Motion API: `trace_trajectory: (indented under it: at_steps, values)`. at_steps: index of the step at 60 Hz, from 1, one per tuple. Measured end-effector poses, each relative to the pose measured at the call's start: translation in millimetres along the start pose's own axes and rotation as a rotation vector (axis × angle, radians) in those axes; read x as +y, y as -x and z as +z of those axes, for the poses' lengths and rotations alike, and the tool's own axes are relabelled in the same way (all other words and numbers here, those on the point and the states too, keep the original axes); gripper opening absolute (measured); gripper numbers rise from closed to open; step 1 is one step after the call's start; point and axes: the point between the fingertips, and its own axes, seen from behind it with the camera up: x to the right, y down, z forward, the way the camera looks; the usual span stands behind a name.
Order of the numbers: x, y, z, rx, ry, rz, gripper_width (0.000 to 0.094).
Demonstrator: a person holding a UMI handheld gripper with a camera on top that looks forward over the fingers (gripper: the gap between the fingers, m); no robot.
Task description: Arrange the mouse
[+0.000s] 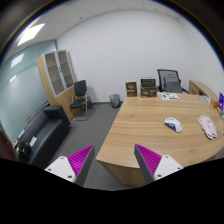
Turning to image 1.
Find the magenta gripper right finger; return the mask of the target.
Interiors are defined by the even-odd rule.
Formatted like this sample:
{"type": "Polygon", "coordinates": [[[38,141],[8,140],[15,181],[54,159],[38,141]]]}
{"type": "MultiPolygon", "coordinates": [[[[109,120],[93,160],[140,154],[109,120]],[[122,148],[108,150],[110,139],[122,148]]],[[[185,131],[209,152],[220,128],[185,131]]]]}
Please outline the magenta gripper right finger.
{"type": "Polygon", "coordinates": [[[152,183],[182,169],[182,166],[170,155],[161,156],[139,144],[135,145],[134,155],[146,184],[152,183]]]}

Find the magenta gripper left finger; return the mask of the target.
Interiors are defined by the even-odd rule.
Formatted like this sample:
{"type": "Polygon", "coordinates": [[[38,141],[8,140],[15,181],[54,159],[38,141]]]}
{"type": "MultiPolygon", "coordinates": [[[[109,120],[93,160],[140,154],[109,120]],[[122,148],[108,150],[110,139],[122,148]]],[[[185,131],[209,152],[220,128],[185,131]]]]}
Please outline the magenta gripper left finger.
{"type": "Polygon", "coordinates": [[[94,146],[90,145],[69,157],[58,157],[46,168],[46,171],[79,186],[83,186],[94,155],[94,146]]]}

